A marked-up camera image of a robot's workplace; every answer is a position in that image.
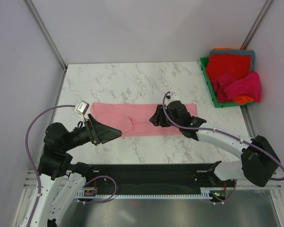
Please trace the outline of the pink t-shirt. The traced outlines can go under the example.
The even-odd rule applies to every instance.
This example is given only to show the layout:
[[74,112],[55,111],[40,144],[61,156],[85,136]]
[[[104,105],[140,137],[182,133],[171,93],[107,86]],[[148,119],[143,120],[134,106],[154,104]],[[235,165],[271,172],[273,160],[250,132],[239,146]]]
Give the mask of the pink t-shirt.
[[100,123],[118,129],[122,137],[177,136],[176,127],[154,126],[149,119],[155,114],[157,104],[105,104],[93,103],[91,115]]

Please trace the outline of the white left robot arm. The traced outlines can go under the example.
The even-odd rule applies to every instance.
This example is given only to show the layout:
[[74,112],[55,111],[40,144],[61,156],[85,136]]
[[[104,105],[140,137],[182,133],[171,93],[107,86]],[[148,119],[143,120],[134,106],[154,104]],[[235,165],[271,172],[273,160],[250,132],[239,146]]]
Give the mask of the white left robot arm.
[[50,124],[45,131],[44,151],[34,167],[37,185],[35,201],[21,223],[23,227],[57,227],[83,186],[94,182],[92,165],[72,164],[70,150],[86,143],[104,144],[121,137],[118,129],[99,123],[92,115],[68,131],[62,123]]

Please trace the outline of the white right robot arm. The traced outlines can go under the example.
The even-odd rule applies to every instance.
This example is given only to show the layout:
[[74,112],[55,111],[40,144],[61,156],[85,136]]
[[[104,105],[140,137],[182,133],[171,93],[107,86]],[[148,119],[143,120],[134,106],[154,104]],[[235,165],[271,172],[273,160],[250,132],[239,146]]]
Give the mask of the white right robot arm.
[[280,159],[265,137],[249,138],[222,131],[205,119],[190,114],[180,101],[173,101],[167,106],[158,105],[150,122],[154,126],[177,127],[185,137],[212,144],[239,159],[217,161],[207,174],[208,183],[212,186],[230,179],[247,179],[256,186],[264,187],[279,167]]

